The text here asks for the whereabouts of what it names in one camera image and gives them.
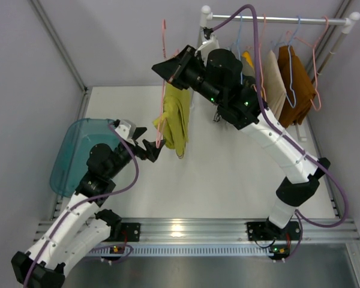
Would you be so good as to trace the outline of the yellow-green trousers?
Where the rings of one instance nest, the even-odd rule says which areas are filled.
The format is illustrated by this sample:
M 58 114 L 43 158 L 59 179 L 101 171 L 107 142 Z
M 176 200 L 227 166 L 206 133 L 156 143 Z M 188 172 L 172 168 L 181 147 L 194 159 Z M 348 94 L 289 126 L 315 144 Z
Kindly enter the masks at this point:
M 173 149 L 179 159 L 184 157 L 188 143 L 190 104 L 189 90 L 163 82 L 160 115 L 152 122 L 157 130 L 155 145 L 158 148 L 164 140 L 165 146 Z

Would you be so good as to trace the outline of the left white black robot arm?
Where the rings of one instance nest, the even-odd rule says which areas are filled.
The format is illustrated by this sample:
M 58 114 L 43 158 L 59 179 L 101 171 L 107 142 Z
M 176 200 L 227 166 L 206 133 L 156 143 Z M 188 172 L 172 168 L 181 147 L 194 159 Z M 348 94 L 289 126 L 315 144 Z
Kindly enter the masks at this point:
M 88 170 L 65 209 L 27 252 L 13 256 L 13 271 L 23 287 L 62 287 L 71 270 L 99 243 L 119 236 L 122 218 L 102 205 L 132 185 L 116 191 L 113 179 L 131 161 L 155 162 L 166 141 L 158 137 L 153 142 L 143 140 L 139 146 L 137 140 L 147 131 L 145 127 L 120 120 L 108 127 L 119 140 L 117 147 L 97 143 L 91 148 Z

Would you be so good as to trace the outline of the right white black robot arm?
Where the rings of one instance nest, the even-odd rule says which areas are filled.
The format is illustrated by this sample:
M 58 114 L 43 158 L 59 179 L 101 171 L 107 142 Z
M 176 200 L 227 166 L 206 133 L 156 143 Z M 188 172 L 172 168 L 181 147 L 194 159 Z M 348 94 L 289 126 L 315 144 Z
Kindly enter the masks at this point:
M 217 114 L 250 136 L 285 173 L 263 231 L 271 239 L 282 234 L 295 211 L 311 198 L 329 168 L 326 158 L 310 157 L 281 126 L 254 90 L 255 79 L 242 76 L 242 62 L 226 49 L 214 49 L 206 60 L 186 46 L 177 56 L 152 66 L 168 84 L 191 88 L 217 107 Z

